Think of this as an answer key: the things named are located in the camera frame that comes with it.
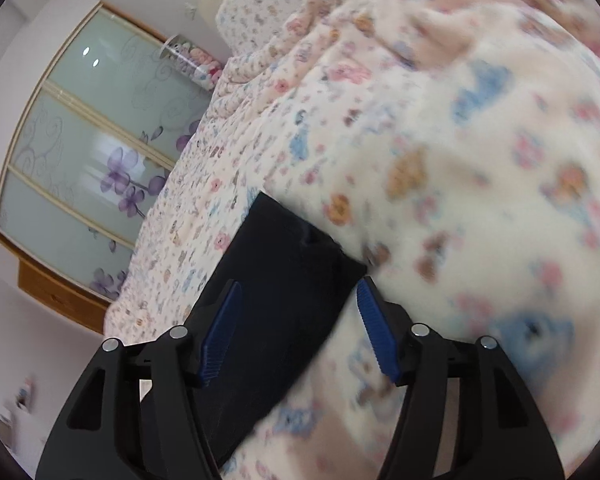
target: black cloth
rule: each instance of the black cloth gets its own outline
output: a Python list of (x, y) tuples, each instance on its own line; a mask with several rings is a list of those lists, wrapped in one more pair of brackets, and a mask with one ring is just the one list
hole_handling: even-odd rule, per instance
[[(219, 465), (283, 399), (365, 273), (327, 234), (258, 195), (194, 306), (214, 303), (228, 279), (242, 286), (242, 313), (220, 375), (193, 392)], [(148, 469), (159, 475), (152, 402), (151, 393), (142, 402), (144, 447), (154, 455)]]

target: blue rubber tip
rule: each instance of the blue rubber tip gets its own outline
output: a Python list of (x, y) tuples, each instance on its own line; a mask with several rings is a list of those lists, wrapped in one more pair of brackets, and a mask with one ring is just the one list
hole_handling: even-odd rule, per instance
[(396, 383), (402, 375), (398, 362), (398, 343), (386, 323), (371, 288), (364, 279), (358, 282), (356, 299), (380, 369), (391, 379), (392, 383)]
[(203, 383), (216, 378), (220, 373), (224, 355), (229, 348), (229, 343), (234, 336), (235, 327), (240, 316), (242, 306), (242, 288), (235, 282), (224, 302), (218, 309), (216, 318), (206, 333), (202, 342), (200, 371), (198, 377)]

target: wall outlet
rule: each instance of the wall outlet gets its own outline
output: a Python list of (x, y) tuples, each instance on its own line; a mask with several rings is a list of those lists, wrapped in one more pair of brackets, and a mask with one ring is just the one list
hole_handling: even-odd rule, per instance
[(186, 2), (184, 4), (184, 13), (187, 15), (187, 17), (190, 20), (195, 19), (195, 17), (196, 17), (196, 11), (197, 10), (198, 10), (198, 8), (195, 5), (193, 5), (193, 4), (190, 4), (188, 2)]

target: bedspread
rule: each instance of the bedspread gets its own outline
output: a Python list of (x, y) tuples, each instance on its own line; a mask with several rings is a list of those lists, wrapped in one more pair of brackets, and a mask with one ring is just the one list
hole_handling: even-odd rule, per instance
[[(489, 333), (567, 472), (600, 437), (600, 43), (590, 0), (303, 0), (227, 64), (106, 335), (190, 312), (264, 189), (447, 338)], [(404, 392), (353, 298), (225, 478), (374, 478)]]

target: round metal joint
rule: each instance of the round metal joint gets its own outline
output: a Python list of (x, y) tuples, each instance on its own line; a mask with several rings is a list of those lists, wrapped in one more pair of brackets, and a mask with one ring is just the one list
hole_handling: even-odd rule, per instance
[(413, 333), (413, 335), (416, 335), (418, 337), (427, 336), (427, 335), (429, 335), (430, 332), (431, 332), (431, 330), (429, 329), (429, 327), (422, 323), (416, 323), (415, 325), (413, 325), (411, 327), (411, 333)]
[(490, 335), (481, 337), (480, 344), (487, 350), (493, 350), (494, 348), (497, 348), (497, 346), (498, 346), (498, 342)]
[(120, 343), (117, 339), (110, 338), (107, 339), (104, 343), (102, 343), (102, 349), (105, 352), (113, 352), (116, 348), (118, 348), (119, 345)]
[(172, 339), (182, 339), (189, 333), (186, 326), (178, 325), (169, 330), (169, 335)]

